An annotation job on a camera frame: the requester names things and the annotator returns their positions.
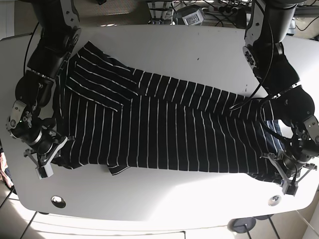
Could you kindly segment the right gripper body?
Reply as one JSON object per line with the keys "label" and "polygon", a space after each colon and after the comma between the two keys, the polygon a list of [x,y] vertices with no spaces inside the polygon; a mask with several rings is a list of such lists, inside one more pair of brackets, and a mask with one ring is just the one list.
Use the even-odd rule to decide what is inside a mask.
{"label": "right gripper body", "polygon": [[23,156],[28,157],[36,165],[36,172],[52,172],[52,160],[60,156],[60,151],[67,142],[74,140],[73,136],[45,137],[26,149]]}

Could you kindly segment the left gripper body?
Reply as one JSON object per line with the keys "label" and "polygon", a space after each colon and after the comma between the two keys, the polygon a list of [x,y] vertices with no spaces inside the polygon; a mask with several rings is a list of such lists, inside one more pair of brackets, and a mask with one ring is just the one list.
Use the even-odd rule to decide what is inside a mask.
{"label": "left gripper body", "polygon": [[313,157],[301,153],[293,155],[288,151],[279,151],[277,154],[262,153],[261,158],[268,159],[281,176],[282,189],[298,189],[302,181],[312,170],[318,167],[309,163]]}

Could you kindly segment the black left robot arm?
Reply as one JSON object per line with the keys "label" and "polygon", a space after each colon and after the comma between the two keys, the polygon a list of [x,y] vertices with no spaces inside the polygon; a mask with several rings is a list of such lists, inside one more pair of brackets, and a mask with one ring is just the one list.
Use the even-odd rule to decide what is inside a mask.
{"label": "black left robot arm", "polygon": [[[266,90],[257,110],[262,128],[284,145],[277,153],[264,153],[282,179],[284,193],[297,189],[298,171],[319,155],[319,122],[315,104],[300,85],[300,78],[285,56],[283,39],[295,14],[298,0],[254,0],[250,21],[245,30],[243,52],[255,77]],[[273,102],[281,112],[280,119],[290,127],[287,138],[266,124],[264,106]]]}

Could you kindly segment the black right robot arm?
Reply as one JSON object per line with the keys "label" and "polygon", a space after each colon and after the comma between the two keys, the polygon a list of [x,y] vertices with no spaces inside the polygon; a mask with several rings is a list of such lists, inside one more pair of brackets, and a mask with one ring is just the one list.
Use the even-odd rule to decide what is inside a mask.
{"label": "black right robot arm", "polygon": [[23,77],[15,88],[15,102],[6,129],[11,137],[28,145],[24,157],[36,165],[40,179],[52,176],[51,162],[71,140],[55,130],[56,117],[39,114],[51,100],[54,80],[65,66],[79,39],[79,14],[72,0],[32,0],[40,41],[32,53]]}

